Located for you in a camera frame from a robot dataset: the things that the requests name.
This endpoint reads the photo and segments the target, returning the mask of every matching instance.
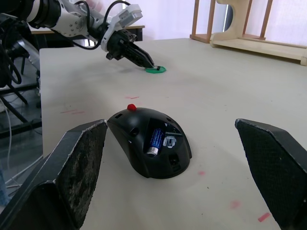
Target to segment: aa battery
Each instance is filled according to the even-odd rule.
[[[156,128],[153,131],[147,154],[153,155],[153,156],[158,155],[158,152],[159,152],[159,150],[161,150],[161,147],[162,147],[164,135],[165,135],[165,133],[160,128]]]

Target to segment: white table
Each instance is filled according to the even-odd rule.
[[[191,145],[185,172],[146,179],[108,130],[82,230],[279,230],[272,216],[258,221],[269,210],[234,123],[246,118],[284,128],[307,148],[307,68],[189,39],[137,45],[167,72],[109,61],[100,49],[40,52],[44,156],[65,131],[130,103],[171,116]]]

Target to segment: green disc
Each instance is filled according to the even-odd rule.
[[[157,68],[145,68],[147,73],[164,73],[166,71],[165,67],[160,66],[160,69]]]

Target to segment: red dot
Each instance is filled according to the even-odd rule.
[[[127,109],[130,111],[136,111],[136,106],[134,104],[128,104]]]

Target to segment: wireless mouse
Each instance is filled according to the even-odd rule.
[[[142,176],[170,178],[189,166],[192,154],[187,137],[169,116],[130,104],[107,124],[132,167]]]

